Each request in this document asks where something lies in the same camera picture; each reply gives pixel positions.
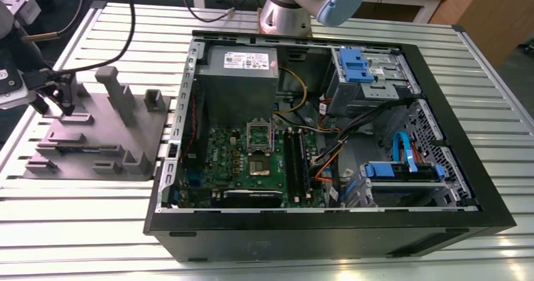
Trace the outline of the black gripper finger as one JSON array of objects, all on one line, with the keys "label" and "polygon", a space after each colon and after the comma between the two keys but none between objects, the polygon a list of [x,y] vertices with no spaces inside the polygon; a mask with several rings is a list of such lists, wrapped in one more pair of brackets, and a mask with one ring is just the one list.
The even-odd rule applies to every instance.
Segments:
[{"label": "black gripper finger", "polygon": [[71,116],[75,111],[75,98],[78,96],[78,80],[75,74],[66,74],[55,79],[55,103],[64,115]]},{"label": "black gripper finger", "polygon": [[36,89],[34,92],[35,100],[32,101],[31,106],[39,114],[44,115],[48,112],[48,103],[44,100],[44,94],[40,89]]}]

